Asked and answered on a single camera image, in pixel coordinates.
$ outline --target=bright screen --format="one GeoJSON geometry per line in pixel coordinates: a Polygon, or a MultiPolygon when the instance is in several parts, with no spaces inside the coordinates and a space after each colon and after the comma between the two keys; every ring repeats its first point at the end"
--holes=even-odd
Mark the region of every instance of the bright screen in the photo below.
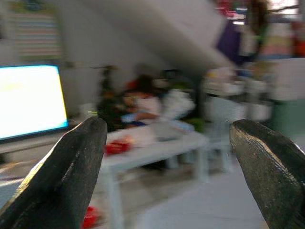
{"type": "Polygon", "coordinates": [[[0,140],[68,126],[58,68],[0,68],[0,140]]]}

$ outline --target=person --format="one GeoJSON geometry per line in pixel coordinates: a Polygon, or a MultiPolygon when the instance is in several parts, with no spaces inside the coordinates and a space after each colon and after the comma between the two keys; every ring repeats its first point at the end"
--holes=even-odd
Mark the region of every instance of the person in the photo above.
{"type": "Polygon", "coordinates": [[[140,75],[135,89],[137,95],[136,106],[132,109],[135,119],[130,127],[149,125],[161,115],[162,105],[160,99],[154,96],[153,79],[148,75],[140,75]]]}

